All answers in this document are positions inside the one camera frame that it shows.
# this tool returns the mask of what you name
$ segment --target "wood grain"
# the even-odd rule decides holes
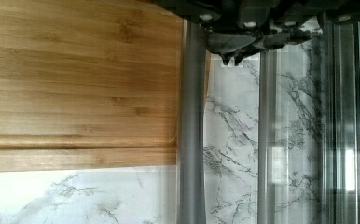
[[[0,171],[174,164],[182,31],[143,0],[0,0]]]

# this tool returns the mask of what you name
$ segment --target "bamboo cutting board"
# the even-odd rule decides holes
[[[0,0],[0,171],[174,164],[182,31],[145,0]]]

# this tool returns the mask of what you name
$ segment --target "marble backsplash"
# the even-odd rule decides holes
[[[275,223],[320,223],[317,50],[307,43],[280,52]],[[204,129],[209,224],[256,223],[258,77],[259,56],[238,67],[213,57]],[[174,224],[175,180],[175,166],[0,173],[0,224]]]

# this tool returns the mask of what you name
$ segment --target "screw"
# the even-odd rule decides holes
[[[256,23],[253,21],[249,21],[249,22],[245,22],[244,26],[247,28],[253,28],[253,27],[256,27]]]
[[[203,14],[203,15],[200,15],[200,18],[203,21],[210,21],[213,18],[213,16],[210,14]]]
[[[297,25],[297,23],[294,22],[294,21],[288,21],[288,22],[286,22],[284,25],[287,26],[287,27],[291,27],[291,26]]]
[[[348,21],[349,19],[351,19],[352,17],[349,15],[344,15],[344,16],[340,16],[338,17],[338,21]]]

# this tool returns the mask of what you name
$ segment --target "vertical metal rail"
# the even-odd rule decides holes
[[[360,61],[356,25],[327,24],[325,223],[360,224]]]
[[[277,52],[261,53],[258,122],[258,224],[274,223],[275,187],[272,148],[275,141]]]
[[[206,224],[203,177],[203,108],[206,48],[198,24],[186,22],[183,42],[177,224]]]

